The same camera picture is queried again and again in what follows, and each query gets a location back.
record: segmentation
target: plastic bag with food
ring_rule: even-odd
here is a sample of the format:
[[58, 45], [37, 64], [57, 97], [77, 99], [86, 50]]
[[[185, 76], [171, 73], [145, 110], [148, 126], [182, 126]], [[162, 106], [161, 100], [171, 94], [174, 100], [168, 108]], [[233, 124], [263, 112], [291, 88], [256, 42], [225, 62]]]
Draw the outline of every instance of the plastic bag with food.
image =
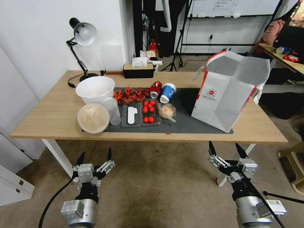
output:
[[172, 104], [165, 104], [161, 106], [161, 104], [159, 103], [158, 110], [161, 118], [169, 119], [174, 123], [176, 122], [176, 120], [173, 119], [173, 117], [176, 116], [176, 108]]

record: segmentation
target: cherry tomato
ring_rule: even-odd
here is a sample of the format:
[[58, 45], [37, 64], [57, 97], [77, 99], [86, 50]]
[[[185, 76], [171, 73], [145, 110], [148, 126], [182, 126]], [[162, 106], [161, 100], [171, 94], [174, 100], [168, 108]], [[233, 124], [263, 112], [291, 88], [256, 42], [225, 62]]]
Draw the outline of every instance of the cherry tomato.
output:
[[154, 118], [153, 117], [149, 117], [149, 123], [153, 123], [154, 122]]

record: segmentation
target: plastic tray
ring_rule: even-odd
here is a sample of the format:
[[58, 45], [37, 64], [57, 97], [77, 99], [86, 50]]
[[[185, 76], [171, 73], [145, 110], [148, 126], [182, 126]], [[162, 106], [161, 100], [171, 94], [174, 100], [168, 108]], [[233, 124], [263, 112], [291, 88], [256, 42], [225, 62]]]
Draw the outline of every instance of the plastic tray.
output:
[[[134, 124], [128, 123], [128, 107], [137, 108], [137, 114], [134, 115]], [[142, 102], [133, 101], [131, 104], [123, 104], [121, 111], [121, 127], [132, 128], [139, 127], [143, 121], [143, 104]]]
[[[153, 106], [154, 107], [154, 112], [151, 114], [151, 116], [154, 118], [154, 122], [153, 123], [144, 123], [143, 122], [143, 118], [146, 117], [146, 113], [143, 113], [143, 103], [145, 101], [148, 101], [150, 103], [150, 101], [155, 101], [155, 105]], [[141, 119], [141, 123], [142, 123], [142, 126], [156, 126], [156, 125], [159, 125], [162, 120], [161, 120], [161, 116], [159, 115], [159, 111], [158, 111], [158, 100], [157, 99], [153, 99], [153, 98], [147, 98], [147, 99], [144, 99], [142, 101], [142, 109], [141, 109], [141, 112], [142, 112], [142, 119]]]

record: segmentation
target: white table leg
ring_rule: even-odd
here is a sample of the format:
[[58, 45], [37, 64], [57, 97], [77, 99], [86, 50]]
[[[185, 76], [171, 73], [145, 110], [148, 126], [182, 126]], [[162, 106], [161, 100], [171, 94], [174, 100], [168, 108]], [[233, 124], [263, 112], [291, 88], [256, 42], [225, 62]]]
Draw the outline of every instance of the white table leg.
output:
[[62, 168], [67, 172], [67, 174], [72, 177], [73, 175], [73, 169], [70, 161], [67, 159], [65, 154], [62, 152], [61, 148], [57, 144], [57, 142], [54, 139], [42, 139], [44, 144], [47, 146], [47, 148], [50, 150], [50, 152], [54, 155], [56, 160], [59, 162], [59, 164], [62, 166]]
[[272, 69], [276, 65], [276, 58], [273, 58], [270, 62], [270, 69]]
[[[255, 146], [256, 144], [250, 144], [249, 146], [248, 146], [248, 148], [245, 150], [246, 151], [246, 154], [249, 154], [251, 151], [252, 151], [252, 149], [254, 148], [254, 146]], [[232, 160], [239, 160], [240, 159], [240, 156], [239, 156], [239, 154], [238, 153], [236, 153], [234, 156], [233, 156], [233, 158], [232, 158]], [[222, 187], [223, 185], [224, 185], [224, 183], [226, 183], [226, 181], [227, 181], [227, 175], [225, 175], [225, 174], [221, 174], [220, 176], [219, 176], [219, 178], [216, 180], [216, 182], [218, 183], [218, 186], [219, 187]]]

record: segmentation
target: black desk mat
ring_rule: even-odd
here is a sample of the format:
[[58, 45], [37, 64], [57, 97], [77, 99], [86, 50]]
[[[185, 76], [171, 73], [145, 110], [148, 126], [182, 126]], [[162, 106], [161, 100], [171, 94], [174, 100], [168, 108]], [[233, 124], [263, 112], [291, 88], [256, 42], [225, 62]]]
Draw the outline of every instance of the black desk mat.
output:
[[[119, 89], [124, 91], [124, 88], [114, 88], [114, 91]], [[169, 102], [176, 108], [176, 117], [174, 117], [176, 123], [161, 119], [161, 124], [158, 126], [140, 126], [135, 128], [122, 128], [120, 124], [110, 124], [105, 132], [227, 134], [224, 131], [191, 117], [199, 90], [199, 88], [177, 88], [176, 93]]]

